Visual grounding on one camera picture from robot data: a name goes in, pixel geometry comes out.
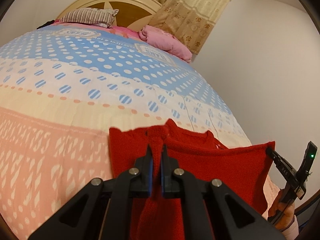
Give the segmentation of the right hand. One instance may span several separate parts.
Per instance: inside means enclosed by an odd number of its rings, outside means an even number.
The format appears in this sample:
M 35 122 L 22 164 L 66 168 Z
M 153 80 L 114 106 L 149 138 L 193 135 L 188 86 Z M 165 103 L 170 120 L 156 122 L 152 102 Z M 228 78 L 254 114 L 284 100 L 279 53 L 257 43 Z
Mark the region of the right hand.
M 275 216 L 277 211 L 283 212 L 283 217 L 274 225 L 278 230 L 287 229 L 294 221 L 295 205 L 291 204 L 290 206 L 287 206 L 285 203 L 280 202 L 283 191 L 284 190 L 281 189 L 278 192 L 278 195 L 268 210 L 268 217 Z

